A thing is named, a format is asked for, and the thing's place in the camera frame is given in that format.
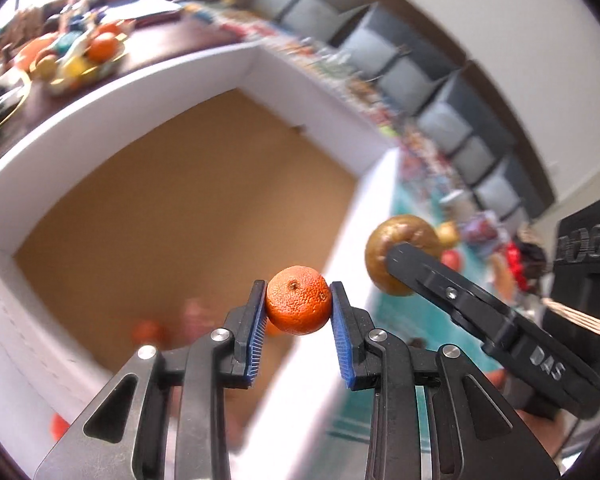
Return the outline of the teal checked tablecloth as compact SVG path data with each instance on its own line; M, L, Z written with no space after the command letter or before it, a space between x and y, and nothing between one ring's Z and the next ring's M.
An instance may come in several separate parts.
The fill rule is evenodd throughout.
M403 183L396 185L391 212L414 214L432 226L444 221L436 198L422 198L414 188ZM392 297L375 292L371 296L371 315L377 326L407 342L419 338L430 350L442 344L457 344L484 372L498 367L482 352L478 339L460 330L444 312L416 295ZM327 436L336 441L368 443L372 411L373 394L370 391L343 391L338 409L327 426Z

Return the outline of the gold fruit tray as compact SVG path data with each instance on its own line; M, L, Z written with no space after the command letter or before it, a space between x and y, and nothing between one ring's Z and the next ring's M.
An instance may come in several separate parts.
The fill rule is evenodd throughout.
M42 84L43 89L51 96L64 96L83 88L88 88L116 74L126 58L126 41L129 36L124 32L114 35L106 32L107 37L114 38L114 50L103 61L90 58L88 51L95 37L86 41L87 34L73 41L67 53L58 58L56 54L44 55L30 64L30 76Z

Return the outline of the red orange apple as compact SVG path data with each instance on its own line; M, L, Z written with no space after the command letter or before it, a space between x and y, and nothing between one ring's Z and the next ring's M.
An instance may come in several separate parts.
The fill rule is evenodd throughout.
M464 256L455 248L446 249L442 252L441 263L448 266L449 269L460 273L464 269Z

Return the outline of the grey sofa cushion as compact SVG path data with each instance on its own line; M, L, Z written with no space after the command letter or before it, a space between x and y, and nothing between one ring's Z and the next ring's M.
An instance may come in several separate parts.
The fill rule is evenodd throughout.
M502 227L514 235L525 223L542 217L554 203L552 189L544 190L543 183L541 172L528 171L519 159L507 156L472 186L472 193L478 206L492 211Z
M368 8L364 0L253 0L252 11L300 37L332 42Z
M417 126L470 186L485 178L516 144L460 72L453 73L422 110Z
M419 113L461 64L374 4L341 44L362 76L408 115Z

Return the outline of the red labelled can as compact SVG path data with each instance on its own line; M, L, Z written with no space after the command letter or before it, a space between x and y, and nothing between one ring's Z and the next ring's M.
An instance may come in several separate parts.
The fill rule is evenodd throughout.
M507 242L507 233L494 211L480 211L464 226L464 242L481 258L497 252Z

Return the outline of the white cardboard box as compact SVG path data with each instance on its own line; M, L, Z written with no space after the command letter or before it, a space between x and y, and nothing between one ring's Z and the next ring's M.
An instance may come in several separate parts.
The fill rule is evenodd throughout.
M143 318L210 318L293 264L376 289L364 249L399 150L258 44L187 54L106 84L0 159L0 445L26 478L54 415L76 419L132 356Z

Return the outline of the orange fruit on tray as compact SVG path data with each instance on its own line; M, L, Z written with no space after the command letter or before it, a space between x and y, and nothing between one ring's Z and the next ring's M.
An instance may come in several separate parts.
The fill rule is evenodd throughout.
M86 50L86 57L93 63L105 63L119 50L120 41L112 32L97 35Z

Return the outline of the colourful patterned sofa cover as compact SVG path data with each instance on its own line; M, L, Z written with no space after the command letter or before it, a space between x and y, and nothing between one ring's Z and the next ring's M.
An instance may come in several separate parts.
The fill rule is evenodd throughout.
M239 89L350 174L360 177L400 142L401 116L344 53L300 38L248 11L186 3L191 18L231 32L252 51Z

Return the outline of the small orange tangerine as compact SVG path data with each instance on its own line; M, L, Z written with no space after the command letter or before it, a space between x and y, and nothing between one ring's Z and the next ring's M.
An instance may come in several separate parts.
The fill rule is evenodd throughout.
M310 266L289 266L268 282L265 307L277 330L304 336L317 332L329 321L331 291L317 270Z

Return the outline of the olive green apple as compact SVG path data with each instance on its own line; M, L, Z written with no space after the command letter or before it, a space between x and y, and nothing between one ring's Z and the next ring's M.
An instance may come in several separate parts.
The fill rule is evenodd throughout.
M443 247L433 226L413 214L385 220L370 234L365 265L370 280L390 296L411 296L415 275L426 261L441 258Z

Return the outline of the yellow onion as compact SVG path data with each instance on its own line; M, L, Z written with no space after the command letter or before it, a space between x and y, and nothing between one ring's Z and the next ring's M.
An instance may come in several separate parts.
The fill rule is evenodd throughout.
M452 220L440 223L435 228L435 233L443 250L455 248L461 243L460 231Z

